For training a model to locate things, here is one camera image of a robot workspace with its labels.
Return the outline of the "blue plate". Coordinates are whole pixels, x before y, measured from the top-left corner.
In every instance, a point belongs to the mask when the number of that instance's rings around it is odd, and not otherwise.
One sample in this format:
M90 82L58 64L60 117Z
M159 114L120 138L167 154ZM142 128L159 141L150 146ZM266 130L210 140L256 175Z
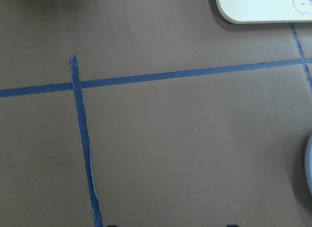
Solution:
M309 136L305 149L304 170L309 193L312 195L312 134Z

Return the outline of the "cream bear tray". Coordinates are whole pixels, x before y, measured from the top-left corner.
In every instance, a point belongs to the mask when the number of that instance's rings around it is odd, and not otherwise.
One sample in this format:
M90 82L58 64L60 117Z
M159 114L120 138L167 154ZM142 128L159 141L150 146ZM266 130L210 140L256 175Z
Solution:
M312 0L215 0L234 24L311 22Z

